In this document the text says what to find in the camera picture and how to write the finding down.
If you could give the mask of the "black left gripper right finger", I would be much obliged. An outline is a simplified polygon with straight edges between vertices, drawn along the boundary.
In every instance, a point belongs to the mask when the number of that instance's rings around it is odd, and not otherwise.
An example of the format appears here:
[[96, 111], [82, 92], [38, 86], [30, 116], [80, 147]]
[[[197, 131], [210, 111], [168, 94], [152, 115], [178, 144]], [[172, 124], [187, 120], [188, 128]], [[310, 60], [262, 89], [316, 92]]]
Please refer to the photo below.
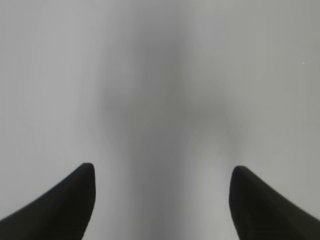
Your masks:
[[229, 187], [231, 218], [240, 240], [318, 240], [320, 221], [279, 194], [245, 166]]

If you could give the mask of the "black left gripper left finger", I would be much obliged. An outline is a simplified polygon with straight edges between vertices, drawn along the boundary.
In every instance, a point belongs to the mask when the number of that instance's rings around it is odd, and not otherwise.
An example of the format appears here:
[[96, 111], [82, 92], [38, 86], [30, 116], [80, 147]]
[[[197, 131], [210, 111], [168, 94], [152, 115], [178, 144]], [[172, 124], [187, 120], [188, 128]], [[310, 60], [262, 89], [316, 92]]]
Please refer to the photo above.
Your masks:
[[95, 168], [83, 163], [65, 179], [0, 221], [2, 240], [81, 240], [96, 201]]

